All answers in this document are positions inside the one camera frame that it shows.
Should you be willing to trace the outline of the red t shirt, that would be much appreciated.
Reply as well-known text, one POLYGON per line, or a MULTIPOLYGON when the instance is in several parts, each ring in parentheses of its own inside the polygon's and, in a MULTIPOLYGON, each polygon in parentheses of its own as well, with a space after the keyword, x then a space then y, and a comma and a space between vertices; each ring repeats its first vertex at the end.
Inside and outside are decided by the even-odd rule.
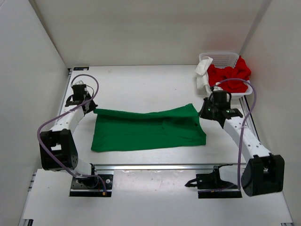
MULTIPOLYGON (((228 66, 225 68, 217 68, 214 65, 210 65, 207 70, 209 85, 213 86, 215 83, 225 79, 238 78, 243 80, 249 80, 251 76, 251 70, 246 65, 245 60, 239 56, 236 66, 234 68, 228 66)), ((226 81, 220 84, 223 90, 230 93, 245 93, 248 86, 242 81, 226 81)))

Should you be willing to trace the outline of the green t shirt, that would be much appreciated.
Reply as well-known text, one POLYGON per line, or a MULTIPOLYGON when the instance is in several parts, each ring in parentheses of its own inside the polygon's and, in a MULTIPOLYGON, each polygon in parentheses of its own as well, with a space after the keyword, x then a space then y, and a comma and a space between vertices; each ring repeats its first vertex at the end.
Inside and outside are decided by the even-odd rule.
POLYGON ((96 109, 93 152, 138 151, 206 145, 193 104, 175 109, 132 113, 96 109))

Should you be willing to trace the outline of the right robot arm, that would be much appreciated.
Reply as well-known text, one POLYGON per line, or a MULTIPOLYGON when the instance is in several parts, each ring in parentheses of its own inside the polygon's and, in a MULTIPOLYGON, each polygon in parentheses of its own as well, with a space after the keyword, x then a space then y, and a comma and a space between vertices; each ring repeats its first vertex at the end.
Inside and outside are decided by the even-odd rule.
POLYGON ((200 195, 226 189, 243 190, 248 196, 283 190, 285 161, 273 155, 246 126, 247 116, 230 106, 231 94, 213 91, 204 98, 199 117, 217 121, 238 146, 237 164, 215 166, 208 174, 197 174, 185 187, 196 187, 200 195))

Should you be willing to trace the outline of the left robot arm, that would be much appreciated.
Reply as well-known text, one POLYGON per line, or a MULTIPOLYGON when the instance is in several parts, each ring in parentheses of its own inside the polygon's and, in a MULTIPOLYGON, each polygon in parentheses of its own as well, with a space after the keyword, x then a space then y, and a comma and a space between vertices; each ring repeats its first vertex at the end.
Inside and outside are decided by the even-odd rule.
POLYGON ((63 110, 67 114, 58 119, 49 131, 40 132, 42 143, 64 167, 60 166, 43 146, 40 146, 41 164, 44 170, 65 171, 68 168, 74 177, 82 178, 82 183, 87 188, 94 188, 98 185, 99 177, 91 163, 79 158, 73 133, 78 123, 86 114, 95 110, 97 105, 91 100, 88 85, 82 81, 71 85, 71 88, 73 94, 67 98, 63 110))

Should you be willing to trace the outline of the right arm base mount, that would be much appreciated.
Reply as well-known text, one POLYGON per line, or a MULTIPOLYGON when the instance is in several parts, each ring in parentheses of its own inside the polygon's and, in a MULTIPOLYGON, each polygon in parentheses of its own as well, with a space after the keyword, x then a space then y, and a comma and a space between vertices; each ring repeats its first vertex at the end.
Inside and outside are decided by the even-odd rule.
POLYGON ((217 171, 196 174, 196 179, 199 199, 242 198, 237 186, 221 180, 217 171))

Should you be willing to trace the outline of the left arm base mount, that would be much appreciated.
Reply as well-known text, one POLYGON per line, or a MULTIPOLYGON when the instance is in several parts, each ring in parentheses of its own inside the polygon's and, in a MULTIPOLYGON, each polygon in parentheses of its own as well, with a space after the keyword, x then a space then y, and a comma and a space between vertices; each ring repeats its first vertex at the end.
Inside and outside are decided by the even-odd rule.
POLYGON ((72 178, 70 197, 111 197, 113 188, 114 171, 100 169, 94 165, 92 172, 102 178, 72 178))

